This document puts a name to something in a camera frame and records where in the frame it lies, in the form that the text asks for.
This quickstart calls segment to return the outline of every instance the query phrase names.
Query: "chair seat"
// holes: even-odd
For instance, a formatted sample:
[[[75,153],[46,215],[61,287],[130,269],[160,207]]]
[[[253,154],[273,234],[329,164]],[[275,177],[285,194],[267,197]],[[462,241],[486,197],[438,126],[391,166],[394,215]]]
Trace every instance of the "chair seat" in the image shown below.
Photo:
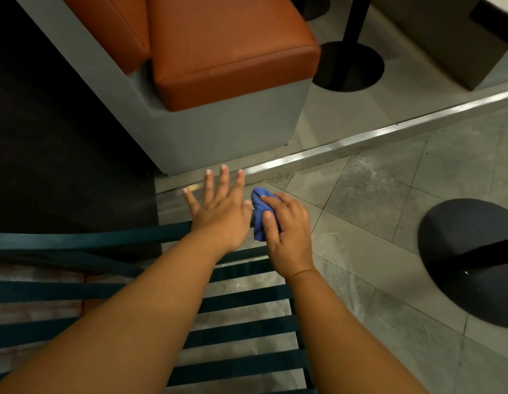
[[[314,76],[320,47],[290,0],[148,0],[154,81],[179,111]]]

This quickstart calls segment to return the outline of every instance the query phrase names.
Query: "orange cushion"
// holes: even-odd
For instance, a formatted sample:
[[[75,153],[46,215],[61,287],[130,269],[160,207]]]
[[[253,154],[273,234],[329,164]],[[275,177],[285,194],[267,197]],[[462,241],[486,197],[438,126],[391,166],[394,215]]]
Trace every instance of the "orange cushion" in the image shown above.
[[[146,0],[64,0],[125,73],[150,59]]]
[[[290,0],[148,0],[154,80],[179,111],[314,76],[320,47]]]

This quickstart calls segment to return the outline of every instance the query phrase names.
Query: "cleaning rag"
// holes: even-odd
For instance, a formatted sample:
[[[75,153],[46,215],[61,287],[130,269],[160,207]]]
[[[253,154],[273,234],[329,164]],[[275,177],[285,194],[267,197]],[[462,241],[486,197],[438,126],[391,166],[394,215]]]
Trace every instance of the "cleaning rag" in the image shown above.
[[[271,196],[273,198],[277,198],[270,191],[267,191],[265,188],[254,188],[252,190],[252,194],[250,197],[252,198],[252,205],[254,206],[254,211],[252,212],[252,219],[254,221],[254,240],[259,242],[266,242],[265,231],[263,230],[263,223],[261,221],[261,216],[264,211],[270,211],[274,218],[276,219],[276,224],[278,225],[278,230],[281,232],[280,224],[278,223],[278,219],[276,218],[276,213],[274,209],[267,205],[264,201],[261,200],[262,196]]]

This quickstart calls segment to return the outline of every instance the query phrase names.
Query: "pinky finger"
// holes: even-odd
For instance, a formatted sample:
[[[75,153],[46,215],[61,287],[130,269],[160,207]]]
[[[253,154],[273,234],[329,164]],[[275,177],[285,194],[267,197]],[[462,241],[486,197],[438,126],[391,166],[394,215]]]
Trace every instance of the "pinky finger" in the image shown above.
[[[185,200],[187,201],[188,208],[190,209],[190,214],[192,214],[192,217],[194,217],[194,215],[201,208],[201,205],[199,204],[196,197],[189,189],[184,188],[183,195],[185,196]]]

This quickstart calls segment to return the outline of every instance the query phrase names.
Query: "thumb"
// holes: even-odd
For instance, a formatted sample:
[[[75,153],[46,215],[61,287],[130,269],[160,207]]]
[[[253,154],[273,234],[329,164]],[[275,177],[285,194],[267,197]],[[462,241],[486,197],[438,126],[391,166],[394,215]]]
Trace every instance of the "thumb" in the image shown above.
[[[250,200],[246,200],[241,204],[241,213],[244,220],[250,224],[252,218],[252,202]]]
[[[263,217],[263,228],[265,236],[267,237],[267,246],[269,249],[274,245],[280,243],[280,233],[278,231],[278,225],[276,224],[276,218],[271,212],[264,212]]]

